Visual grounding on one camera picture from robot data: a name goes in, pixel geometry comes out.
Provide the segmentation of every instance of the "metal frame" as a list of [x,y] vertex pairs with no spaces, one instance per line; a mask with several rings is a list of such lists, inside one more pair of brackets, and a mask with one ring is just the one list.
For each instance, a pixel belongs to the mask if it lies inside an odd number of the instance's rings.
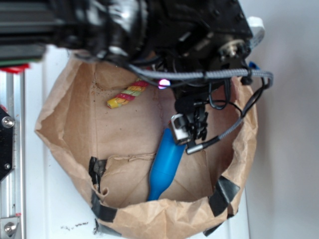
[[0,72],[0,104],[5,106],[7,113],[15,121],[13,171],[0,183],[0,218],[2,221],[7,219],[12,222],[19,221],[18,230],[21,236],[18,238],[24,239],[24,74],[13,75]]

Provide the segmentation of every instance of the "white surface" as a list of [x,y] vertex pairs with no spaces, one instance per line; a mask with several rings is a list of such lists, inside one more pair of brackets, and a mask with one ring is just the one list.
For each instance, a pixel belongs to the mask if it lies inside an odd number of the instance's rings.
[[[117,238],[93,234],[95,216],[74,188],[67,174],[34,133],[40,109],[67,62],[65,50],[50,47],[44,64],[26,72],[26,234],[27,239]],[[206,238],[198,234],[192,239]],[[245,195],[234,218],[208,238],[248,239]]]
[[258,103],[260,132],[246,194],[251,239],[319,237],[319,1],[241,0],[263,19],[254,61],[275,74]]

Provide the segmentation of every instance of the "white wall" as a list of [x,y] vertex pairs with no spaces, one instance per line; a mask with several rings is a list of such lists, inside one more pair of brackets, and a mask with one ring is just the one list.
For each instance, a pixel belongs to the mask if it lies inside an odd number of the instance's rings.
[[260,16],[251,59],[275,74],[258,103],[260,131],[247,183],[251,239],[319,237],[319,1],[241,0]]

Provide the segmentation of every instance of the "metal bracket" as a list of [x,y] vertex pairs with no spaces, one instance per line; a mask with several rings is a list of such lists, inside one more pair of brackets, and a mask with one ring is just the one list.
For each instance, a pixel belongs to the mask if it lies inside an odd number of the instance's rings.
[[20,218],[3,218],[0,219],[0,239],[20,239],[21,236],[21,223]]
[[0,181],[13,170],[14,120],[0,108]]

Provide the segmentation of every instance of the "yellow and pink candy twist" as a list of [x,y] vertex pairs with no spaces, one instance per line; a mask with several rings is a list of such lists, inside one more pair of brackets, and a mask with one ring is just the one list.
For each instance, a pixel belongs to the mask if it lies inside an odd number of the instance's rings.
[[139,96],[149,84],[141,79],[137,79],[126,90],[116,95],[113,99],[107,101],[108,107],[111,109],[121,107],[134,100]]

